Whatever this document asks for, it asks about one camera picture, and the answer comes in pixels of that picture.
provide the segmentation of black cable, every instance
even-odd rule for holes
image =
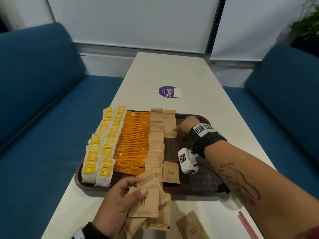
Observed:
[[[197,164],[198,166],[203,166],[204,168],[208,169],[209,171],[213,172],[218,178],[221,179],[221,177],[219,176],[219,174],[217,174],[214,170],[210,169],[209,167],[207,167],[206,165],[202,165],[202,164]]]

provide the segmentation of black wristband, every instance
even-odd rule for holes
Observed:
[[[204,150],[207,146],[212,145],[220,140],[227,141],[222,135],[218,132],[209,132],[216,131],[211,126],[208,125],[208,128],[205,127],[206,125],[196,124],[194,127],[196,129],[191,129],[189,131],[189,141],[192,146],[192,150],[194,153],[197,153],[202,158],[205,158]]]
[[[82,229],[85,239],[110,239],[102,232],[100,232],[92,222],[86,224],[86,226]]]

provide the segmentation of green plant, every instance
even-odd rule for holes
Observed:
[[[305,40],[319,36],[319,6],[316,5],[309,15],[299,21],[295,21],[290,25],[291,31],[297,33],[297,37]]]

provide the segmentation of blue cushion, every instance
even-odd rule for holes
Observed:
[[[319,166],[319,58],[278,44],[245,83]]]
[[[1,238],[41,238],[122,81],[85,76],[3,151]]]
[[[248,91],[224,89],[277,171],[319,200],[319,170],[309,156]]]
[[[60,23],[0,34],[0,147],[85,72]]]

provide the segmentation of finger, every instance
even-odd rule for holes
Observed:
[[[148,190],[146,188],[141,188],[125,196],[123,198],[123,206],[128,210],[133,208],[133,206],[135,206],[137,203],[140,203],[141,200],[147,195],[147,191]]]
[[[117,182],[113,186],[113,188],[121,188],[122,190],[125,190],[129,187],[129,185],[135,185],[136,183],[138,183],[142,180],[144,180],[144,178],[128,176],[128,177],[121,179],[119,182]]]
[[[181,132],[181,125],[178,125],[176,127],[173,128],[174,132]]]

